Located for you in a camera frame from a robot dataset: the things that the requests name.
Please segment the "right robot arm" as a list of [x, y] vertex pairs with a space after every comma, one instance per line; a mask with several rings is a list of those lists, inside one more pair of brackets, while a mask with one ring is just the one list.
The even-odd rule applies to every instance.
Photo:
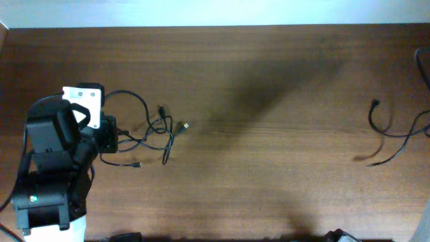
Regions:
[[[363, 242], [363, 240], [354, 237], [353, 235], [337, 229], [329, 231], [324, 238], [326, 242]], [[408, 242], [429, 242], [429, 201], [427, 201], [420, 222], [413, 233], [413, 236]]]

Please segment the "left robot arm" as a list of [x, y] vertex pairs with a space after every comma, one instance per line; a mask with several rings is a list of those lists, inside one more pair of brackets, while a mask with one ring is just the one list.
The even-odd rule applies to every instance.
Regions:
[[80, 83], [28, 111], [32, 150], [11, 195], [26, 241], [84, 241], [93, 161], [118, 150], [116, 119], [103, 114], [104, 102], [103, 85]]

